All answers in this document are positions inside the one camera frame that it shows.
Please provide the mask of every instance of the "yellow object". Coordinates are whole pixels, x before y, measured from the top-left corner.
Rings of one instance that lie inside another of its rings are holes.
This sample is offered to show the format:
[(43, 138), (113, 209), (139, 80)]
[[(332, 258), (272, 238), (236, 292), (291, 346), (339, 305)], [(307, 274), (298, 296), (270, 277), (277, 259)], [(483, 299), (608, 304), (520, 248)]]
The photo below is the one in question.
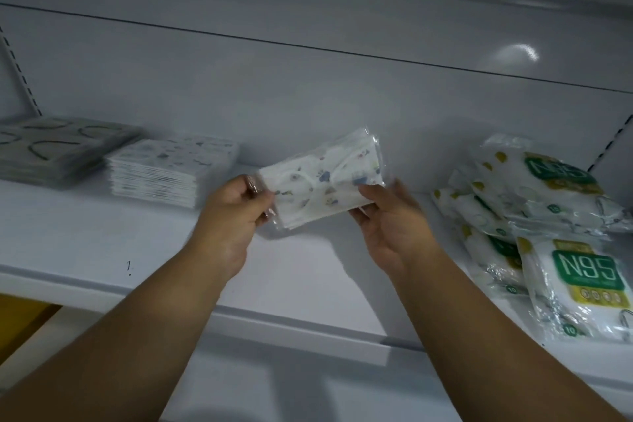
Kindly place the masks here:
[(0, 364), (33, 335), (60, 306), (0, 294)]

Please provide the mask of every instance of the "shelf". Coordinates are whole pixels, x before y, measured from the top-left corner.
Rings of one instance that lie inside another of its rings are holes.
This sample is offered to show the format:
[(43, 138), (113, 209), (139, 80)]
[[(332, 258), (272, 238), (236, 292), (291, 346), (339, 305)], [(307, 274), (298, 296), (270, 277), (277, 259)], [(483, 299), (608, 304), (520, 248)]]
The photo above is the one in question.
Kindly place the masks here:
[[(468, 256), (461, 244), (430, 199), (418, 199), (439, 242), (463, 266)], [(100, 312), (168, 260), (197, 215), (115, 197), (104, 172), (65, 192), (0, 181), (0, 203), (10, 214), (0, 222), (0, 292)], [(536, 334), (528, 301), (497, 304)], [(400, 301), (347, 214), (281, 239), (256, 234), (245, 268), (222, 293), (208, 329), (374, 364), (410, 363), (421, 350)], [(592, 383), (633, 390), (632, 346), (545, 346)]]

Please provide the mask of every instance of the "person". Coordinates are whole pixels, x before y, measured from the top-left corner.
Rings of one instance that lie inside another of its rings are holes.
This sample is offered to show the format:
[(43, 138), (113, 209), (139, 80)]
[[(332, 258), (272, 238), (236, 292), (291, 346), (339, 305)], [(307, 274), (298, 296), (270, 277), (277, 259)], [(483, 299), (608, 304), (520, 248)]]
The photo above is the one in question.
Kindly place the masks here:
[[(351, 215), (463, 420), (624, 420), (470, 281), (400, 182), (360, 192), (373, 203)], [(272, 204), (244, 176), (211, 194), (182, 250), (0, 397), (0, 420), (158, 420)]]

